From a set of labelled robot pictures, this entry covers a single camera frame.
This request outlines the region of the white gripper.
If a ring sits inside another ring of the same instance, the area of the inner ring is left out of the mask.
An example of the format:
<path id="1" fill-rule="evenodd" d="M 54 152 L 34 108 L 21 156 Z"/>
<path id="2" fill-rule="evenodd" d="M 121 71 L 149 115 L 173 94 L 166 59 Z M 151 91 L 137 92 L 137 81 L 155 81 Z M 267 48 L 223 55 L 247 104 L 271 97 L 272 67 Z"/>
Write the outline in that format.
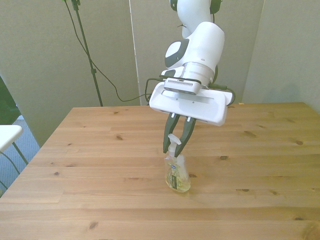
<path id="1" fill-rule="evenodd" d="M 174 92 L 164 89 L 164 83 L 156 85 L 149 105 L 152 109 L 170 113 L 168 115 L 163 137 L 163 153 L 168 152 L 171 144 L 169 134 L 173 133 L 178 120 L 185 116 L 183 133 L 179 139 L 181 144 L 175 148 L 177 158 L 188 143 L 196 120 L 215 126 L 222 126 L 227 116 L 227 105 L 232 101 L 232 94 L 226 91 L 201 89 L 197 95 Z"/>

